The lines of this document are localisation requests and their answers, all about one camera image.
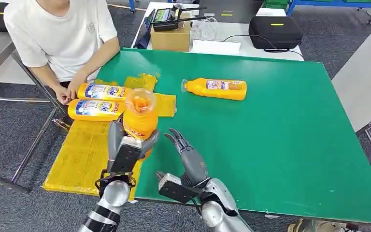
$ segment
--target carpet floor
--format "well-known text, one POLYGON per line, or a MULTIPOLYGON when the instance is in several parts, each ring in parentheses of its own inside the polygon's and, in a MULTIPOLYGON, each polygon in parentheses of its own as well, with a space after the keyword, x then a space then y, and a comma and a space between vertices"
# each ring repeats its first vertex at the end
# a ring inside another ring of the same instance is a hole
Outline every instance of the carpet floor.
MULTIPOLYGON (((113 4, 128 5, 123 0, 113 4)), ((146 8, 148 1, 136 3, 146 8)), ((130 47, 144 11, 131 14, 128 9, 109 7, 120 44, 130 47)), ((305 32, 300 46, 305 60, 324 63, 331 78, 346 63, 371 33, 369 16, 355 8, 297 7, 293 17, 305 32)), ((0 84, 0 97, 43 97, 35 86, 0 84)), ((0 175, 10 178, 52 107, 49 104, 0 102, 0 175)), ((0 232, 74 231, 98 198, 45 191, 41 188, 66 134, 51 124, 19 183, 32 188, 18 194, 0 186, 0 232)), ((371 163, 371 145, 365 135, 360 143, 371 163)), ((295 217, 265 218, 262 214, 243 213, 256 232, 284 232, 295 217)), ((361 226, 371 232, 371 225, 361 226)), ((139 202, 127 204, 122 211, 121 232, 207 232, 195 208, 139 202)))

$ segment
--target green tabletop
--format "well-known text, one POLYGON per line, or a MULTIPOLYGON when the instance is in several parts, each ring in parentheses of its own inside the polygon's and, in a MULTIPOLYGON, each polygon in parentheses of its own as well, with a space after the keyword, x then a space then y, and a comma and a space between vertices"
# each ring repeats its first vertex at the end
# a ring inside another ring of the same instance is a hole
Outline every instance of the green tabletop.
MULTIPOLYGON (((180 131, 239 209, 371 223, 371 166, 321 63, 123 49, 98 79, 123 84, 143 72, 161 75, 156 93, 177 96, 177 113, 158 128, 180 131), (181 92, 182 79, 198 77, 244 80, 246 98, 181 92)), ((184 171, 164 136, 136 198, 172 201, 157 192, 157 170, 184 171)))

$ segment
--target orange juice bottle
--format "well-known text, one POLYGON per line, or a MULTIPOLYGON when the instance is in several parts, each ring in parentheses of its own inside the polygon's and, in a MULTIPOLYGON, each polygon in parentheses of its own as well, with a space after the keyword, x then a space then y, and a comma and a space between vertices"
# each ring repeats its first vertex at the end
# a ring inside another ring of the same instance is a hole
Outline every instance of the orange juice bottle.
POLYGON ((237 80, 197 78, 193 81, 183 80, 181 90, 206 97, 244 100, 247 94, 247 83, 237 80))
POLYGON ((75 99, 69 103, 69 117, 81 121, 113 121, 126 106, 121 102, 75 99))
POLYGON ((129 88, 121 86, 84 83, 79 86, 79 89, 77 90, 77 97, 80 99, 124 102, 129 91, 129 88))
MULTIPOLYGON (((156 97, 154 93, 135 88, 126 97, 126 111, 123 114, 124 130, 131 136, 142 141, 148 139, 157 128, 156 97)), ((146 152, 146 159, 151 149, 146 152)))

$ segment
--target bottle cap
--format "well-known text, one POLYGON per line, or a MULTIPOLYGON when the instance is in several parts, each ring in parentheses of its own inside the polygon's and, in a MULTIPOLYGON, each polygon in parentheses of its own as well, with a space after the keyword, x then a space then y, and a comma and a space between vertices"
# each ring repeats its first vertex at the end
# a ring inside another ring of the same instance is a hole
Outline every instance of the bottle cap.
POLYGON ((188 81, 183 79, 183 81, 181 82, 181 91, 183 93, 187 92, 187 85, 188 85, 188 81))

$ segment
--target robotic hand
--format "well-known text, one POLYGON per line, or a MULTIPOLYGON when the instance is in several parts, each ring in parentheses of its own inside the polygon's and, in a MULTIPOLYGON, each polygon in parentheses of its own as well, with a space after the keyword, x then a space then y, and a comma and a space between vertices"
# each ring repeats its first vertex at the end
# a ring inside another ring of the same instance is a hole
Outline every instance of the robotic hand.
POLYGON ((159 194, 187 203, 198 198, 202 209, 197 207, 205 224, 214 232, 252 232, 238 212, 234 198, 221 180, 210 178, 204 160, 180 132, 170 128, 171 134, 164 134, 176 147, 184 165, 185 173, 176 177, 161 171, 156 172, 159 179, 159 194))
POLYGON ((95 182, 100 191, 100 201, 84 220, 79 232, 117 230, 120 211, 128 201, 131 188, 136 185, 131 177, 134 165, 144 159, 146 151, 156 143, 157 138, 157 130, 145 141, 128 136, 123 129, 122 116, 110 124, 107 169, 102 170, 100 179, 95 182))

